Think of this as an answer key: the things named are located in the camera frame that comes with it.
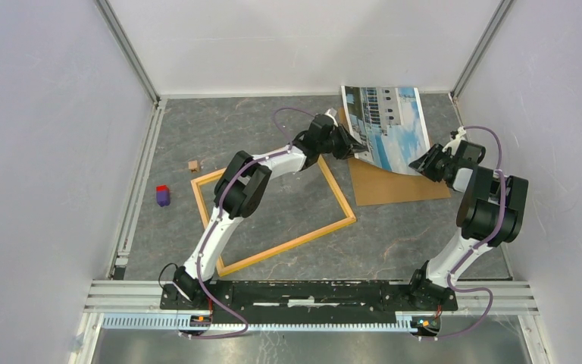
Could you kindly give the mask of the building and sky photo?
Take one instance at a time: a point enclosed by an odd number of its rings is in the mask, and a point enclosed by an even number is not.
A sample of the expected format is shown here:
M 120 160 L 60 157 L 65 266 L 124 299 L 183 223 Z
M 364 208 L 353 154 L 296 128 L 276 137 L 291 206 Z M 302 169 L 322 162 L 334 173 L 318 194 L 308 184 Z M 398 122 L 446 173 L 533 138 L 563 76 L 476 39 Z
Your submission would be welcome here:
M 359 161 L 394 174 L 416 175 L 409 166 L 430 148 L 419 89 L 342 86 L 349 133 L 362 144 Z

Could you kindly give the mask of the brown backing board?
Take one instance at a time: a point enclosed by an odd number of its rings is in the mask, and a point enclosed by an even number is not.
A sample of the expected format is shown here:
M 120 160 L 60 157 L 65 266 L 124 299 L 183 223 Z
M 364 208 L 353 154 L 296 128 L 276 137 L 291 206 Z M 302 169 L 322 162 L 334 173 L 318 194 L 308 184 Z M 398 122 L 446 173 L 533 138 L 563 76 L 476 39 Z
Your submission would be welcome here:
M 395 174 L 356 158 L 347 160 L 357 206 L 419 202 L 451 197 L 443 182 L 421 175 Z

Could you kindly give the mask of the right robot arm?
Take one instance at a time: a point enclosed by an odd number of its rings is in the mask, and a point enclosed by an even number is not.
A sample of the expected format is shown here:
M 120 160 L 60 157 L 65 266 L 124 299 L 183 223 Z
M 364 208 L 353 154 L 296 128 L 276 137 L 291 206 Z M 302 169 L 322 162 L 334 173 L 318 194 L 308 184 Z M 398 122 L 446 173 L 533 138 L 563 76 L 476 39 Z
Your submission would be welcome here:
M 460 276 L 480 256 L 501 243 L 511 243 L 521 231 L 529 182 L 480 166 L 485 152 L 483 146 L 466 140 L 456 146 L 437 143 L 409 165 L 427 179 L 444 182 L 462 194 L 455 234 L 409 282 L 408 301 L 416 309 L 450 303 Z

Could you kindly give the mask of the wooden picture frame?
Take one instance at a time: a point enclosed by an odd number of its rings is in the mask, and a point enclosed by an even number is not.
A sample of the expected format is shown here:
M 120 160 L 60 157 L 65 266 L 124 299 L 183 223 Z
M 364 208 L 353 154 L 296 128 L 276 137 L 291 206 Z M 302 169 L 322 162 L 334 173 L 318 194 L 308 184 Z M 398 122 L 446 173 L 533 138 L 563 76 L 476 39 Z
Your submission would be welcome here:
M 327 234 L 331 234 L 334 231 L 337 231 L 341 228 L 344 228 L 348 225 L 351 225 L 351 224 L 354 224 L 357 222 L 357 218 L 352 210 L 352 207 L 350 206 L 349 202 L 347 201 L 339 184 L 336 182 L 336 179 L 333 176 L 332 171 L 329 169 L 328 164 L 325 161 L 324 157 L 321 156 L 318 158 L 317 165 L 320 168 L 321 173 L 323 174 L 329 188 L 332 190 L 333 195 L 335 196 L 336 201 L 339 204 L 339 207 L 342 209 L 343 214 L 344 214 L 344 218 L 339 220 L 339 221 L 335 221 L 334 223 L 329 224 L 327 226 L 321 227 L 321 228 L 317 229 L 316 231 L 309 232 L 309 233 L 304 234 L 300 237 L 289 240 L 289 241 L 282 243 L 278 246 L 274 246 L 274 247 L 267 249 L 263 252 L 260 252 L 258 254 L 255 254 L 253 256 L 250 256 L 248 258 L 242 259 L 238 262 L 235 262 L 235 263 L 232 263 L 229 265 L 225 265 L 222 257 L 219 256 L 217 259 L 215 269 L 220 277 L 229 275 L 231 273 L 234 273 L 236 271 L 239 271 L 241 269 L 244 269 L 246 267 L 254 265 L 258 262 L 269 259 L 273 256 L 277 256 L 277 255 L 284 253 L 288 250 L 296 248 L 297 246 L 301 246 L 305 243 L 316 240 L 319 237 L 325 236 Z M 219 178 L 221 177 L 221 175 L 224 172 L 225 172 L 225 168 L 223 168 L 221 170 L 213 171 L 209 174 L 206 174 L 206 175 L 203 175 L 201 177 L 197 177 L 197 178 L 191 180 L 192 191 L 193 191 L 193 194 L 194 194 L 194 197 L 196 200 L 196 205 L 197 205 L 197 208 L 199 210 L 199 215 L 200 215 L 202 225 L 204 228 L 207 228 L 207 226 L 209 224 L 210 214 L 207 210 L 207 206 L 206 206 L 206 203 L 204 200 L 204 196 L 202 194 L 201 187 L 203 185 L 206 185 L 206 184 L 209 184 L 211 182 L 215 182 L 215 181 L 219 180 Z

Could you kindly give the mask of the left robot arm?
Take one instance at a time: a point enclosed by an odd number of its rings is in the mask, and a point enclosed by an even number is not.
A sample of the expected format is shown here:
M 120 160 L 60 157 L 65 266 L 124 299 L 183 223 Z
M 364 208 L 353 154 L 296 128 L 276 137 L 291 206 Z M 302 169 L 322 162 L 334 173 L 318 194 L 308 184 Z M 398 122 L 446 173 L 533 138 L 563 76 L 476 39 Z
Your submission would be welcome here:
M 330 113 L 317 114 L 308 129 L 278 149 L 260 155 L 235 154 L 214 188 L 214 207 L 207 228 L 191 256 L 177 268 L 173 285 L 190 309 L 208 299 L 207 284 L 217 260 L 238 225 L 259 207 L 268 183 L 285 174 L 295 174 L 314 165 L 323 154 L 345 160 L 365 151 Z

